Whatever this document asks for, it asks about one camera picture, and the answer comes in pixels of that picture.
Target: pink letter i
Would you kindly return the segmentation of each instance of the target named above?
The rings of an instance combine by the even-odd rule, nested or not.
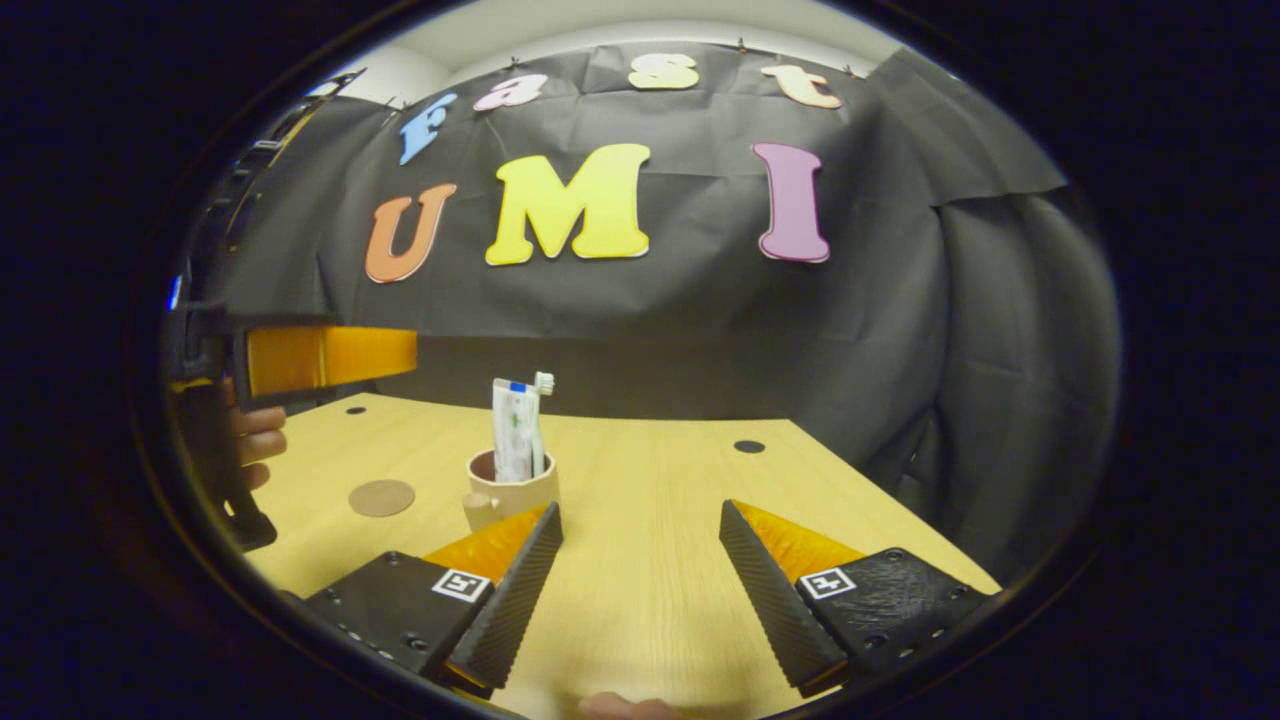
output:
[[[760,236],[760,252],[778,260],[822,263],[831,246],[818,234],[818,204],[813,173],[822,167],[817,155],[790,145],[751,145],[769,170],[769,231]]]

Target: toothbrush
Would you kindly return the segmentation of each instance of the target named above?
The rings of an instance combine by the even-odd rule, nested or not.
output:
[[[543,450],[543,429],[539,421],[538,411],[540,400],[544,395],[550,395],[556,389],[556,375],[550,373],[538,372],[534,373],[534,382],[530,386],[534,396],[534,437],[531,438],[532,451],[534,451],[534,477],[541,475],[547,471],[547,456]]]

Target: white wall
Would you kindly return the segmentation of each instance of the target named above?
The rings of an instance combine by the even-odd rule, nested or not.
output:
[[[394,97],[394,106],[399,108],[404,102],[416,102],[449,85],[448,68],[416,50],[397,45],[383,45],[334,74],[356,72],[360,68],[369,69],[339,95],[379,104],[387,104]],[[312,91],[312,95],[330,90],[332,85],[321,85]]]
[[[396,105],[511,63],[639,41],[736,45],[867,76],[901,47],[813,0],[475,0],[402,33],[340,72],[369,70],[342,95]],[[317,91],[323,92],[321,86]]]
[[[635,23],[620,23],[603,27],[593,27],[544,37],[532,42],[503,50],[488,58],[477,60],[465,68],[460,68],[449,76],[447,85],[471,79],[493,70],[506,68],[511,64],[511,58],[532,59],[582,47],[596,45],[612,45],[618,42],[639,42],[645,40],[687,40],[694,42],[714,42],[721,45],[736,45],[737,38],[742,38],[744,45],[751,50],[764,50],[767,53],[780,53],[801,58],[812,63],[842,69],[845,65],[858,76],[865,77],[876,65],[902,46],[892,38],[878,42],[868,42],[855,49],[832,47],[804,37],[796,37],[777,31],[762,29],[758,27],[712,22],[712,20],[646,20]]]

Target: toothbrush head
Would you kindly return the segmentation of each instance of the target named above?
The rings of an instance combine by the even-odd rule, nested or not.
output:
[[[556,389],[556,375],[550,373],[534,373],[534,389],[538,395],[550,395]]]

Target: hand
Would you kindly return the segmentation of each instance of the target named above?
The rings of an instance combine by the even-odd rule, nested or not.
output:
[[[618,693],[596,693],[582,698],[577,708],[591,720],[681,720],[660,700],[627,702]]]
[[[288,448],[288,441],[280,432],[284,427],[284,407],[241,413],[236,404],[236,388],[230,380],[223,383],[223,398],[227,402],[232,432],[236,433],[236,450],[243,465],[244,484],[248,489],[257,489],[271,477],[271,470],[261,461],[275,457]]]

